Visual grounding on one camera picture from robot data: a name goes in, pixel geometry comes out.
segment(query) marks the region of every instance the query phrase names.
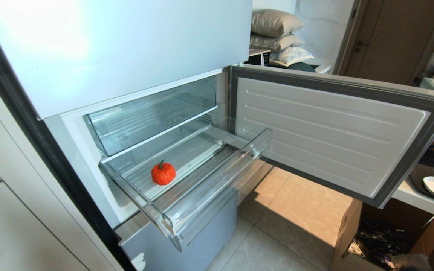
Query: orange pumpkin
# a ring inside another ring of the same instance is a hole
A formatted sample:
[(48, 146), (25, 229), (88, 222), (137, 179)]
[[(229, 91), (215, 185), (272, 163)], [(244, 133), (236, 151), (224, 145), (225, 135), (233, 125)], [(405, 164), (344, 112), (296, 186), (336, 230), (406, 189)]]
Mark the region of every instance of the orange pumpkin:
[(152, 168), (152, 180), (159, 185), (169, 184), (176, 175), (175, 168), (162, 160)]

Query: beige tile floor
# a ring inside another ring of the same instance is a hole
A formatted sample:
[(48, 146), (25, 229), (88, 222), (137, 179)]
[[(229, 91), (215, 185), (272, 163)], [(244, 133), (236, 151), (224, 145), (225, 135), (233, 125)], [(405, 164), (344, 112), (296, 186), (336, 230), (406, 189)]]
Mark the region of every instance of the beige tile floor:
[(236, 231), (207, 271), (328, 271), (350, 203), (273, 168), (239, 206)]

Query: white refrigerator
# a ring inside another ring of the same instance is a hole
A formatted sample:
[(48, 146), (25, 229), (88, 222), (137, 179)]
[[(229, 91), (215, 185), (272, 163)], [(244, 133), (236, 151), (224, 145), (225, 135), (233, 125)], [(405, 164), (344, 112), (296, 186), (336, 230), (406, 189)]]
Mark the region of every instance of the white refrigerator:
[(240, 64), (251, 6), (0, 0), (0, 94), (122, 266), (208, 266), (268, 164), (382, 207), (434, 139), (432, 90)]

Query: pillow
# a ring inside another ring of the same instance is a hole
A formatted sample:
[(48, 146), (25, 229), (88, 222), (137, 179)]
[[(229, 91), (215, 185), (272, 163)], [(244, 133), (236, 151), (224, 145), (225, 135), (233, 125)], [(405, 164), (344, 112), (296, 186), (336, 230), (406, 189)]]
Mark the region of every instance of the pillow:
[(271, 53), (269, 63), (289, 67), (294, 63), (314, 58), (311, 53), (300, 47), (288, 47), (279, 53)]
[(303, 42), (293, 34), (281, 38), (269, 38), (257, 34), (250, 35), (249, 47), (251, 49), (267, 49), (271, 52), (282, 51), (289, 46), (299, 47)]
[(252, 12), (250, 30), (255, 34), (279, 38), (303, 27), (303, 21), (291, 13), (272, 9)]

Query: shelf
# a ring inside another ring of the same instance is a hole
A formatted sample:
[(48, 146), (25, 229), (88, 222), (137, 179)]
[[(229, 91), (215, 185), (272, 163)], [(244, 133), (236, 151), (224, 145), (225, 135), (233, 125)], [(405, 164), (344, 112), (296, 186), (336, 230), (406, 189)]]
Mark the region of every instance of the shelf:
[[(138, 146), (106, 163), (111, 177), (182, 250), (245, 182), (246, 169), (263, 163), (272, 131), (238, 125), (238, 134), (224, 127), (234, 120), (203, 116)], [(168, 185), (153, 183), (150, 170), (165, 160), (177, 171)]]
[(106, 156), (144, 142), (216, 107), (215, 77), (200, 79), (85, 116)]

